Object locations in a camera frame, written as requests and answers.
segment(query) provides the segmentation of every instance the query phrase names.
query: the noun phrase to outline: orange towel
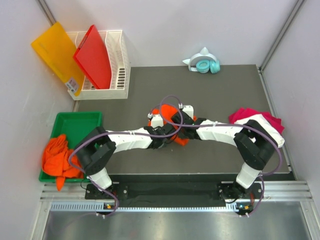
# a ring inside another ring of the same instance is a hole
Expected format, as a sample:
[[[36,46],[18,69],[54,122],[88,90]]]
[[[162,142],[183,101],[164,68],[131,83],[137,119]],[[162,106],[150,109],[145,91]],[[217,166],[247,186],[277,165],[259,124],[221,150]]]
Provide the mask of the orange towel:
[[[177,109],[174,108],[173,106],[170,106],[170,105],[167,105],[167,104],[163,104],[162,105],[161,113],[166,119],[170,120],[171,123],[172,123],[171,118],[172,118],[173,115],[176,114],[176,112],[177,112]],[[152,114],[159,114],[159,110],[158,109],[154,109],[152,111]],[[173,135],[173,137],[171,139],[174,139],[174,141],[177,144],[180,144],[182,146],[185,146],[189,142],[189,139],[181,139],[178,136],[176,137],[176,135]]]
[[[67,136],[61,134],[58,137],[51,138],[44,149],[42,156],[42,170],[50,175],[55,176],[56,188],[62,189],[66,178],[84,178],[84,174],[68,163],[72,149],[68,149]],[[72,157],[72,163],[81,168],[77,156]]]

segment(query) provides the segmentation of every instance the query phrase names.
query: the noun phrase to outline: orange object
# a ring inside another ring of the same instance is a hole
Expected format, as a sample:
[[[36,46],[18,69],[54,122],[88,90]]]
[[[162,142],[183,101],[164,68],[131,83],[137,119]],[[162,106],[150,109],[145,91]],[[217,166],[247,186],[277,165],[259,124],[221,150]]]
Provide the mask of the orange object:
[[[162,107],[161,107],[161,113],[162,115],[170,120],[170,122],[172,123],[172,116],[175,115],[177,113],[177,109],[173,106],[170,106],[170,105],[167,105],[167,104],[163,104]],[[154,109],[152,111],[152,114],[159,114],[159,109]],[[189,139],[181,139],[180,137],[176,137],[176,134],[172,136],[171,140],[174,139],[174,141],[177,143],[177,144],[180,144],[182,146],[185,146],[188,142],[189,142]]]
[[[95,25],[83,37],[73,59],[96,89],[110,88],[112,70],[108,50]]]
[[[68,162],[72,152],[73,150],[68,148],[67,136],[65,134],[51,138],[44,149],[42,170],[46,174],[56,177],[55,183],[58,191],[63,188],[66,178],[81,179],[84,177],[84,174],[80,170],[74,168]],[[77,156],[74,155],[71,162],[81,168]]]

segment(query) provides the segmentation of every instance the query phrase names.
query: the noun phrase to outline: pink cloth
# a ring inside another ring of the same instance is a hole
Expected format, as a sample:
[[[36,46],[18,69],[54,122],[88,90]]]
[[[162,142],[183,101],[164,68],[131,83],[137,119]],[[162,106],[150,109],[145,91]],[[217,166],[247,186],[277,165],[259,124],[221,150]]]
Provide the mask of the pink cloth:
[[[262,114],[262,116],[270,123],[270,125],[274,127],[280,134],[282,134],[285,127],[281,125],[281,118],[276,118],[272,116],[270,112],[267,111],[260,112],[252,108],[244,109],[243,107],[241,107],[238,111],[229,116],[229,122],[231,124],[234,124],[236,121],[240,119],[249,118],[256,114]]]

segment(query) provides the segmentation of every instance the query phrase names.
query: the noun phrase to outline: red folder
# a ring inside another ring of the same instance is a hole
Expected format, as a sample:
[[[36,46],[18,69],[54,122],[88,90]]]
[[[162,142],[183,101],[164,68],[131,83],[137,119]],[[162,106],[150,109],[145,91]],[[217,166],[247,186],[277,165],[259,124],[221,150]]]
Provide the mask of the red folder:
[[[95,25],[83,37],[73,59],[96,89],[109,89],[112,71],[106,45]]]

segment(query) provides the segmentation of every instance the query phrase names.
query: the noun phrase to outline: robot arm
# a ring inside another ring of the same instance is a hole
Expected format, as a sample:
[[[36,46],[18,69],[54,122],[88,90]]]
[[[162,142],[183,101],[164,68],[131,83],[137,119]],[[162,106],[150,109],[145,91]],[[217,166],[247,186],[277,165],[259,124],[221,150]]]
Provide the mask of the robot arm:
[[[233,125],[216,127],[220,122],[213,122],[205,118],[198,118],[194,121],[194,109],[190,105],[183,106],[180,112],[182,113],[184,125],[199,125],[199,127],[182,127],[177,133],[180,138],[202,141],[213,140],[238,148],[244,159],[244,164],[234,184],[240,192],[245,192],[261,174],[261,171],[273,155],[275,149],[272,144],[259,134],[243,127]],[[150,126],[106,135],[81,148],[76,155],[87,176],[101,188],[106,189],[112,185],[105,168],[112,154],[130,149],[158,149],[165,146],[172,136],[160,138],[149,135],[169,135],[174,133],[176,129],[171,124],[165,123],[158,114],[149,115],[149,119]],[[179,113],[177,112],[171,120],[176,124],[181,123]],[[245,124],[259,130],[272,139],[279,148],[284,144],[282,136],[261,114],[239,120],[236,124]],[[78,146],[105,132],[103,127],[95,128]]]

